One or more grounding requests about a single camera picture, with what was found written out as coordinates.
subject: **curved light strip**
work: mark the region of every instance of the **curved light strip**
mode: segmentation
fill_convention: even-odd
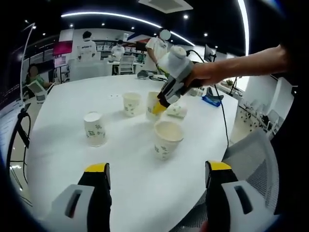
[[[155,23],[140,19],[140,18],[136,18],[136,17],[131,17],[128,15],[124,15],[124,14],[115,14],[115,13],[109,13],[109,12],[76,12],[76,13],[68,13],[68,14],[63,14],[61,17],[65,18],[65,17],[70,17],[70,16],[77,16],[77,15],[110,15],[110,16],[116,16],[116,17],[122,17],[122,18],[128,18],[128,19],[132,19],[132,20],[136,20],[142,23],[146,23],[149,24],[151,26],[154,26],[156,28],[162,28],[160,25],[157,25]],[[171,34],[177,36],[178,38],[182,39],[183,41],[187,42],[188,44],[195,46],[194,43],[188,41],[187,39],[185,39],[184,37],[182,37],[181,35],[171,31]]]
[[[246,56],[249,55],[249,21],[244,0],[238,0],[238,5],[241,11],[243,27],[245,30]]]

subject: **blue object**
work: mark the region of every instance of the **blue object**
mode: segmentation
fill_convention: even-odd
[[[207,97],[207,95],[203,96],[202,100],[213,105],[213,106],[215,106],[215,107],[219,107],[221,105],[220,100],[214,101],[214,100],[210,99],[209,97]]]

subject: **paper cup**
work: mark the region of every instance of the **paper cup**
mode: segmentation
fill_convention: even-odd
[[[149,92],[148,93],[146,117],[152,122],[156,122],[161,117],[161,114],[156,114],[156,115],[153,114],[154,106],[158,102],[158,98],[157,98],[158,94],[159,92]]]
[[[98,112],[90,112],[84,117],[87,141],[91,146],[101,146],[106,141],[106,132]]]
[[[185,105],[180,105],[174,103],[167,108],[166,113],[170,116],[184,118],[187,115],[187,107]]]
[[[124,111],[129,117],[140,114],[141,96],[138,93],[125,93],[122,95],[124,100]]]
[[[154,125],[154,131],[156,156],[161,160],[167,160],[183,140],[183,131],[178,124],[167,121],[157,122]]]

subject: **white shirt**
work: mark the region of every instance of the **white shirt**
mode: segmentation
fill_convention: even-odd
[[[168,52],[168,44],[158,37],[152,37],[146,44],[146,48],[151,48],[154,51],[154,57],[157,61]],[[148,54],[145,58],[144,69],[147,71],[157,71],[155,63]]]
[[[125,48],[122,46],[114,46],[112,47],[112,55],[114,55],[116,58],[115,60],[120,61],[121,57],[124,55],[125,53]]]
[[[91,61],[93,59],[92,54],[97,52],[97,45],[90,38],[84,39],[79,46],[79,56],[81,61]]]

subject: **upside-down paper cup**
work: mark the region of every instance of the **upside-down paper cup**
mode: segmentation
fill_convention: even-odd
[[[158,103],[158,94],[159,92],[148,93],[146,117],[152,122],[156,122],[161,117],[161,114],[153,114],[154,106]]]
[[[90,112],[84,117],[84,127],[87,141],[91,146],[101,146],[106,141],[106,132],[101,120],[101,114]]]
[[[129,117],[139,115],[141,110],[141,96],[138,93],[125,93],[122,95],[124,100],[124,111]]]
[[[168,121],[157,122],[154,131],[156,156],[161,160],[167,160],[183,140],[183,131],[177,123]]]

